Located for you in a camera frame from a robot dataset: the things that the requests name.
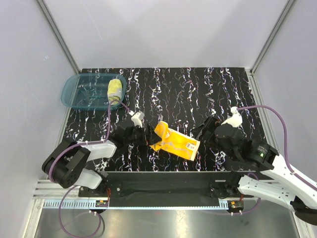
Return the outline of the grey orange towel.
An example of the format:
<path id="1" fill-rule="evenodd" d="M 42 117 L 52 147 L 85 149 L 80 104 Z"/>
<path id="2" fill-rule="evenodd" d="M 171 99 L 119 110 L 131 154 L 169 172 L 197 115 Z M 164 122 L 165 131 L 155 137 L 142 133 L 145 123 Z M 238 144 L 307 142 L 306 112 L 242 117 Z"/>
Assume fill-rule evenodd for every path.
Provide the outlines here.
<path id="1" fill-rule="evenodd" d="M 164 121 L 156 125 L 154 132 L 159 136 L 160 141 L 150 145 L 153 150 L 163 150 L 185 160 L 195 160 L 200 141 L 169 128 Z"/>

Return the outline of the grey yellow frog towel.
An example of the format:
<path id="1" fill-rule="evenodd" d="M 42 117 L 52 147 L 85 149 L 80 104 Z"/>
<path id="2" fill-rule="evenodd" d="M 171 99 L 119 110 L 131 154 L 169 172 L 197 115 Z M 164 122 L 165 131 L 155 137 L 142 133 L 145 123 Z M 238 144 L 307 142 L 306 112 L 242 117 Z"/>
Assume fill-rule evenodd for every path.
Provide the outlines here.
<path id="1" fill-rule="evenodd" d="M 110 105 L 116 105 L 120 101 L 123 94 L 122 83 L 119 79 L 112 79 L 108 84 L 107 98 Z"/>

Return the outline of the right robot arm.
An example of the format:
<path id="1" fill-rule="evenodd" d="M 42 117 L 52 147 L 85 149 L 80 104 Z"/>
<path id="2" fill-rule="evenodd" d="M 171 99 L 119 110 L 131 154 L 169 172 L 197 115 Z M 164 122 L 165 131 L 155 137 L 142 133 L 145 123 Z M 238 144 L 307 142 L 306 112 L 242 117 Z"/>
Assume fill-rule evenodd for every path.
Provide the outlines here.
<path id="1" fill-rule="evenodd" d="M 317 192 L 304 183 L 287 167 L 279 152 L 260 140 L 248 140 L 239 129 L 241 119 L 229 118 L 221 122 L 208 117 L 193 130 L 194 137 L 223 151 L 230 159 L 252 171 L 275 180 L 270 184 L 251 178 L 240 172 L 230 172 L 224 182 L 211 182 L 211 193 L 217 198 L 248 195 L 265 199 L 292 211 L 299 219 L 311 225 L 317 224 Z"/>

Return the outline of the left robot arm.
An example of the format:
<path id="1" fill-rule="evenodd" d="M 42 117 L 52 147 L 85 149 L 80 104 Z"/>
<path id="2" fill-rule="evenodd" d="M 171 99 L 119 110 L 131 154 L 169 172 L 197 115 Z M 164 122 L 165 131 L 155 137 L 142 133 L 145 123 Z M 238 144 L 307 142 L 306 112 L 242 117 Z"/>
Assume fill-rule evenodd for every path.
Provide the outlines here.
<path id="1" fill-rule="evenodd" d="M 63 188 L 81 186 L 90 189 L 95 196 L 102 196 L 107 190 L 106 176 L 87 169 L 88 161 L 123 154 L 130 144 L 150 146 L 160 141 L 150 124 L 120 126 L 101 141 L 76 142 L 67 138 L 43 162 L 42 171 Z"/>

